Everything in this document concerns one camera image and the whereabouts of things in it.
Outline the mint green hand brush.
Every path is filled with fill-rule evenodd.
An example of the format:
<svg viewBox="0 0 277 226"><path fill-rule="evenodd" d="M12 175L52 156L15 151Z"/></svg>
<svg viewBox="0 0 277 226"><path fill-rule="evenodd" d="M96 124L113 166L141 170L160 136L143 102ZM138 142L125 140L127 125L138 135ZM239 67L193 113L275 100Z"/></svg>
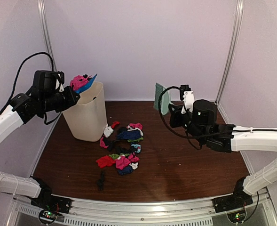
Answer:
<svg viewBox="0 0 277 226"><path fill-rule="evenodd" d="M155 110L161 110L161 113L162 115L166 115L169 113L169 104L171 104L171 97L170 97L170 93L169 91L165 92L161 99L160 98L160 95L162 94L162 92L164 92L164 90L166 89L166 87L164 87L163 85L159 84L159 83L156 83L155 84L155 98L154 98L154 109Z"/></svg>

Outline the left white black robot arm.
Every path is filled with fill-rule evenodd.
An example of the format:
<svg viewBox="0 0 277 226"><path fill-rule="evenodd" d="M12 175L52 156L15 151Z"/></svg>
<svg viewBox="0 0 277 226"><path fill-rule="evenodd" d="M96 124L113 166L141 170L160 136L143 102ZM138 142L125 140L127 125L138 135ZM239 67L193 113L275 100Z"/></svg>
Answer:
<svg viewBox="0 0 277 226"><path fill-rule="evenodd" d="M33 117L44 119L47 113L61 113L76 105L80 95L71 86L64 86L64 73L54 71L36 71L33 84L26 93L20 93L9 100L0 114L0 144ZM43 181L23 178L0 171L0 193L23 195L36 198L45 209L55 205L50 188Z"/></svg>

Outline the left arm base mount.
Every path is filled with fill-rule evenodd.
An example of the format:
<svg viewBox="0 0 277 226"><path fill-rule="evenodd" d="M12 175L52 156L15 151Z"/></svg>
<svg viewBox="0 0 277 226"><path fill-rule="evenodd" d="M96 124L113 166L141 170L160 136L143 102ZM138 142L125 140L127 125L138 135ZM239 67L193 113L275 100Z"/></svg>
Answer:
<svg viewBox="0 0 277 226"><path fill-rule="evenodd" d="M56 221L64 220L64 214L68 214L71 208L71 199L51 195L49 199L30 198L31 205L39 207L38 220L43 225L50 225Z"/></svg>

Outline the blue plastic dustpan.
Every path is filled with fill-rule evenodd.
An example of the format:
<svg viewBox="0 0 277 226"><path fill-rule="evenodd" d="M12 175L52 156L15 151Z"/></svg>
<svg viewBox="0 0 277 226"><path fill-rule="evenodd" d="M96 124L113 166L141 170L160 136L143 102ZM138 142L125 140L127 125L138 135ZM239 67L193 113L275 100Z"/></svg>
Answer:
<svg viewBox="0 0 277 226"><path fill-rule="evenodd" d="M83 86L80 87L78 90L76 90L76 93L80 94L80 93L82 93L82 92L88 90L88 89L93 85L93 83L94 83L96 77L97 77L97 74L96 74L94 77L90 78L90 79L88 80L88 83L87 83L87 84L83 85Z"/></svg>

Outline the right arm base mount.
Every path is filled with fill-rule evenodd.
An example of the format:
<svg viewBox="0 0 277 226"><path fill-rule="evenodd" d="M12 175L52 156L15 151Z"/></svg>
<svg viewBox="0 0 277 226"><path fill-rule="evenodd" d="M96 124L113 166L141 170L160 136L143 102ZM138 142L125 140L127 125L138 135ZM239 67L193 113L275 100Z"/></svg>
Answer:
<svg viewBox="0 0 277 226"><path fill-rule="evenodd" d="M253 204L251 196L227 195L213 199L215 213L225 212L231 223L240 224L247 219L246 207Z"/></svg>

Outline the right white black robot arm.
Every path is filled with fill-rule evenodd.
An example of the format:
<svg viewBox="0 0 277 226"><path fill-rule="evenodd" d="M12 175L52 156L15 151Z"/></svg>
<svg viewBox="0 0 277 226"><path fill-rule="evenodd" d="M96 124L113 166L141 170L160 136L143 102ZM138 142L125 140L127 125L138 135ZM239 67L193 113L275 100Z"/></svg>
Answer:
<svg viewBox="0 0 277 226"><path fill-rule="evenodd" d="M200 147L232 153L241 151L277 152L277 128L247 128L234 124L218 124L217 106L207 100L197 100L192 108L169 104L171 128L183 127L184 138L194 139ZM239 179L229 204L240 207L262 188L277 181L277 158L259 171Z"/></svg>

